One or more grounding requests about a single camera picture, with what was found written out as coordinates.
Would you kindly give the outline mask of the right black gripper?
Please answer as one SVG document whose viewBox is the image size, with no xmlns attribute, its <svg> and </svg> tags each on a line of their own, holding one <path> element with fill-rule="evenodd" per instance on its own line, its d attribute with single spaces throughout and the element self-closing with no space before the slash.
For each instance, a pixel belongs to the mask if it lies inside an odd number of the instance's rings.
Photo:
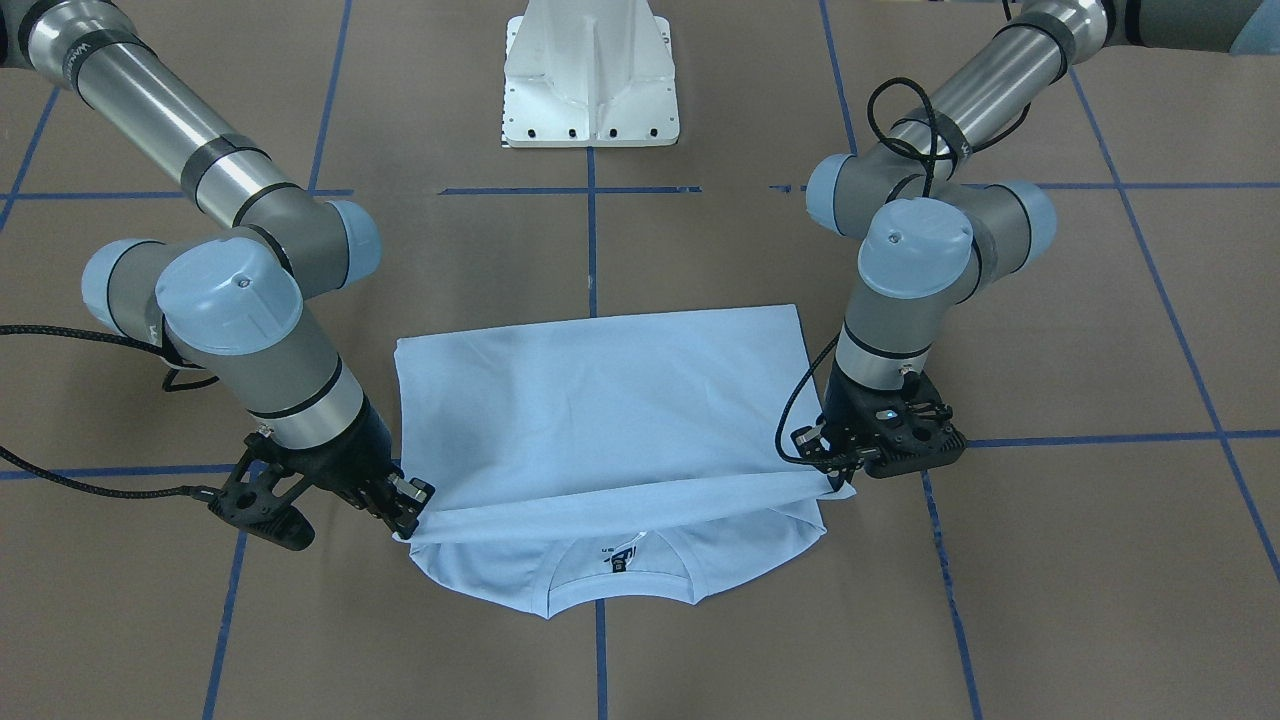
<svg viewBox="0 0 1280 720">
<path fill-rule="evenodd" d="M 280 465 L 355 507 L 372 511 L 398 541 L 411 539 L 435 495 L 435 487 L 425 480 L 397 474 L 390 432 L 367 400 L 338 437 L 315 448 L 284 448 Z"/>
</svg>

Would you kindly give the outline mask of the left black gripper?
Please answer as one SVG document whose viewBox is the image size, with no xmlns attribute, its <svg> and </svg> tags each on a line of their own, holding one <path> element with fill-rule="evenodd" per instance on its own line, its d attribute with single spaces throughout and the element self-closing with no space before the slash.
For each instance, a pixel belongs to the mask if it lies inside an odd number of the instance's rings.
<svg viewBox="0 0 1280 720">
<path fill-rule="evenodd" d="M 893 471 L 906 457 L 906 406 L 901 389 L 859 384 L 835 363 L 822 401 L 823 424 L 790 434 L 800 464 L 822 471 L 832 491 L 852 489 L 852 478 L 869 471 Z"/>
</svg>

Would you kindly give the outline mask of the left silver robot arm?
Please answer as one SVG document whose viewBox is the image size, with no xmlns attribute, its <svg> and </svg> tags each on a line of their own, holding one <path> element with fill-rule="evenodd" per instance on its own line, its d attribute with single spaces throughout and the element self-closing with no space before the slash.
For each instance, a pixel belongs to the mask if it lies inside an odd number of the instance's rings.
<svg viewBox="0 0 1280 720">
<path fill-rule="evenodd" d="M 824 159 L 806 187 L 812 219 L 860 249 L 820 415 L 791 434 L 792 462 L 840 491 L 860 470 L 899 477 L 961 456 L 966 438 L 925 360 L 946 311 L 1039 258 L 1057 215 L 1036 184 L 970 188 L 955 173 L 1107 46 L 1274 55 L 1277 4 L 1028 1 L 933 94 L 900 79 L 918 108 L 874 126 L 869 152 Z"/>
</svg>

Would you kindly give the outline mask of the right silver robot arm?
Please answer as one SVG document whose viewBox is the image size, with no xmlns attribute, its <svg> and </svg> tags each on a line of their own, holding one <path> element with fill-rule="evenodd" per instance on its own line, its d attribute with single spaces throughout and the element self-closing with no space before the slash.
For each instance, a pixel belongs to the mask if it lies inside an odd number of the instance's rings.
<svg viewBox="0 0 1280 720">
<path fill-rule="evenodd" d="M 3 65 L 33 70 L 115 126 L 219 225 L 188 243 L 120 240 L 87 263 L 90 340 L 205 370 L 256 421 L 218 488 L 179 486 L 223 521 L 287 550 L 314 541 L 308 488 L 406 541 L 433 496 L 306 302 L 371 275 L 381 238 L 357 204 L 319 202 L 210 108 L 111 1 L 5 1 Z"/>
</svg>

